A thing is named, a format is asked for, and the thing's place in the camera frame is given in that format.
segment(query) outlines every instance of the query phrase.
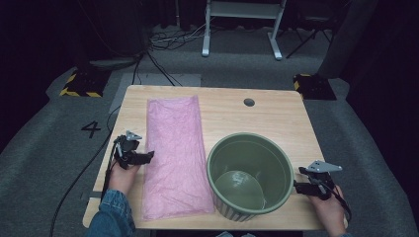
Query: table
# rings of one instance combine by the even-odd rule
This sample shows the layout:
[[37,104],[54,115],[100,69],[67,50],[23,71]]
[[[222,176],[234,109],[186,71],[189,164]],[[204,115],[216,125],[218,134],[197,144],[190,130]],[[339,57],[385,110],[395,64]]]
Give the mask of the table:
[[[144,151],[147,99],[198,95],[206,154],[228,134],[247,131],[266,136],[290,157],[295,179],[304,181],[298,167],[324,160],[299,93],[295,91],[221,89],[200,87],[129,86],[115,124],[111,140],[128,129],[142,135],[138,151]],[[255,102],[253,107],[245,99]],[[113,143],[108,145],[93,188],[102,190]],[[189,217],[141,221],[144,166],[137,173],[128,195],[136,228],[143,229],[218,229],[218,230],[310,230],[322,229],[308,198],[293,190],[288,201],[276,211],[258,215],[249,221],[234,222],[215,211]],[[83,218],[87,227],[98,211],[99,198],[91,197]]]
[[210,17],[259,18],[275,19],[274,31],[268,33],[268,38],[275,58],[281,60],[283,56],[278,48],[276,37],[286,3],[287,0],[281,0],[280,4],[218,2],[207,0],[206,32],[204,35],[202,56],[210,55]]

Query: hole in table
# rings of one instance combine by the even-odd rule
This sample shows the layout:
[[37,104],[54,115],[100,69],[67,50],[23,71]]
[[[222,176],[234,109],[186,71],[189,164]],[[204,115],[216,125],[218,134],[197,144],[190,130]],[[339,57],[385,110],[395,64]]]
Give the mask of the hole in table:
[[255,105],[255,101],[250,98],[244,99],[243,102],[244,102],[244,105],[246,105],[247,107],[253,107]]

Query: person's right hand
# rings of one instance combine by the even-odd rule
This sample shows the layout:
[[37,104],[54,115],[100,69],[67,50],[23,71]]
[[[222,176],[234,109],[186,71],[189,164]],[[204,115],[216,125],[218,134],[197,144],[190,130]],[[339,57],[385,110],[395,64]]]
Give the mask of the person's right hand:
[[[340,187],[336,186],[335,192],[340,194],[343,198]],[[322,200],[319,197],[313,196],[308,196],[308,198],[314,205],[317,216],[330,237],[338,237],[346,233],[344,209],[335,196],[332,195],[332,197],[327,200]]]

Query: black equipment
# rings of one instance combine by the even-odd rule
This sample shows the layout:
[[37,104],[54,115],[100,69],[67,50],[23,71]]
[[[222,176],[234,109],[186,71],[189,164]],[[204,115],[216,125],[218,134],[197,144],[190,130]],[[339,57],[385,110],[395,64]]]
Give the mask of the black equipment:
[[108,163],[108,168],[106,170],[105,184],[102,189],[101,200],[103,199],[105,192],[108,189],[112,168],[116,164],[112,164],[113,157],[118,163],[120,163],[120,166],[123,169],[127,169],[128,165],[143,165],[150,163],[151,158],[154,156],[154,151],[150,151],[145,154],[137,153],[135,151],[139,144],[137,140],[141,138],[141,136],[138,136],[128,130],[126,135],[121,135],[115,139],[114,146],[112,147],[111,157]]
[[327,200],[334,195],[345,209],[349,222],[352,218],[351,209],[348,203],[335,191],[335,183],[329,173],[342,171],[342,167],[316,160],[307,168],[299,167],[298,169],[300,173],[307,176],[309,183],[293,181],[296,192],[302,195],[319,197],[322,200]]

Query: metal stand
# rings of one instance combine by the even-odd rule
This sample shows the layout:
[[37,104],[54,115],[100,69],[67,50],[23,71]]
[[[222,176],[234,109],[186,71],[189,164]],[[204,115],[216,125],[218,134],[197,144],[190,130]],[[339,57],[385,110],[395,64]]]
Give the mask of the metal stand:
[[268,33],[268,39],[275,58],[277,60],[281,60],[283,57],[278,47],[276,36],[281,18],[284,14],[286,3],[287,0],[281,0],[281,4],[217,2],[207,0],[206,32],[204,35],[203,56],[210,55],[210,17],[258,18],[276,20],[274,24],[274,31],[272,33]]

